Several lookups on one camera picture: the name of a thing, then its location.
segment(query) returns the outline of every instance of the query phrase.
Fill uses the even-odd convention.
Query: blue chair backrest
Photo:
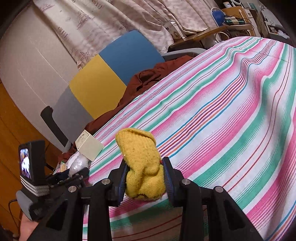
[[[212,8],[211,13],[212,13],[212,16],[215,19],[216,23],[218,24],[218,26],[222,26],[222,23],[225,20],[224,12],[218,8]]]
[[[136,30],[110,43],[99,55],[125,85],[136,73],[165,61],[152,43]]]

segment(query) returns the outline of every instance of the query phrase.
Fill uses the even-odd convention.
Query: brown cloth
[[[85,127],[85,130],[87,130],[92,135],[95,134],[125,106],[131,103],[134,98],[150,89],[158,81],[191,59],[192,57],[185,55],[175,60],[156,64],[153,69],[144,70],[135,74],[128,83],[128,86],[126,87],[126,90],[117,107],[114,110],[110,110],[92,122],[88,123]],[[77,149],[74,143],[68,152],[59,155],[59,162],[61,160],[68,160],[76,151]]]

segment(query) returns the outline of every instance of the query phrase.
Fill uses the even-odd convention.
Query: patterned curtain
[[[79,68],[126,32],[138,30],[160,53],[173,39],[163,24],[176,21],[186,34],[215,26],[214,0],[33,0]]]

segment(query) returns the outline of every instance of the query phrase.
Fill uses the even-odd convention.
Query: small screen
[[[31,179],[29,150],[27,148],[20,150],[20,170],[24,177]]]

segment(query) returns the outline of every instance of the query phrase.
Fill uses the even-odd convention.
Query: pink and green stripes
[[[141,128],[185,177],[224,186],[262,237],[278,240],[296,212],[295,56],[289,45],[239,37],[189,61],[95,134],[105,148],[89,185],[119,166],[116,132]],[[181,210],[166,195],[152,203],[124,198],[109,212],[116,241],[178,239]],[[86,211],[84,239],[87,218]]]

